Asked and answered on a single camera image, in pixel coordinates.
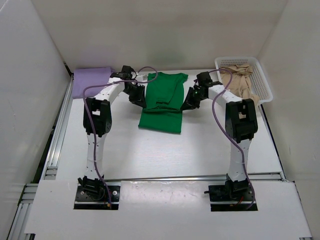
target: plastic basket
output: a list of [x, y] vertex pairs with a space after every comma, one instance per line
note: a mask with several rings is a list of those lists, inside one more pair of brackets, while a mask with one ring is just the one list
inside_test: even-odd
[[[234, 64], [250, 64], [253, 68], [253, 73], [250, 75], [252, 84], [252, 93], [259, 96], [259, 105], [266, 102], [271, 102], [274, 96], [271, 93], [266, 76], [258, 60], [251, 56], [224, 56], [217, 57], [214, 60], [215, 68], [227, 67]], [[217, 71], [219, 82], [222, 83], [220, 73]]]

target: crumpled beige fabric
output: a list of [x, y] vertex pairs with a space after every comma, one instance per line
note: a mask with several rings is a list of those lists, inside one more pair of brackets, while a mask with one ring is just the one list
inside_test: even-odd
[[[234, 95], [243, 99], [252, 99], [254, 105], [257, 106], [260, 100], [258, 95], [251, 92], [251, 80], [250, 75], [253, 73], [253, 68], [248, 63], [242, 65], [224, 66], [223, 69], [227, 69], [232, 72], [232, 82], [228, 89]], [[230, 80], [230, 74], [228, 72], [220, 72], [222, 84], [226, 86]]]

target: folded purple towel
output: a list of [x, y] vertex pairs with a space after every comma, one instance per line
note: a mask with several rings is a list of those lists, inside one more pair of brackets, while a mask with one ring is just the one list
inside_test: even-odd
[[[72, 97], [82, 98], [82, 92], [86, 87], [93, 85], [107, 84], [113, 69], [111, 67], [84, 68], [74, 71], [74, 81], [72, 87]], [[97, 95], [103, 87], [93, 87], [85, 91], [86, 97]]]

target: white wall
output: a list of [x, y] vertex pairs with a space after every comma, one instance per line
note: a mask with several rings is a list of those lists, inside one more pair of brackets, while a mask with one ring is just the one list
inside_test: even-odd
[[69, 76], [30, 0], [0, 0], [0, 239], [37, 170]]
[[286, 176], [320, 239], [320, 1], [290, 0], [260, 63], [273, 101], [264, 104]]
[[32, 0], [75, 68], [205, 69], [257, 56], [287, 0]]

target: green fabric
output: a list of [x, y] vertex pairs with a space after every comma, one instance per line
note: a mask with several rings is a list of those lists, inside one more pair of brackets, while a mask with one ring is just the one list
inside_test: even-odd
[[[148, 81], [156, 76], [148, 75]], [[188, 75], [184, 73], [158, 73], [155, 81], [146, 87], [146, 108], [142, 110], [139, 128], [161, 132], [181, 133], [182, 111], [184, 102], [184, 85]]]

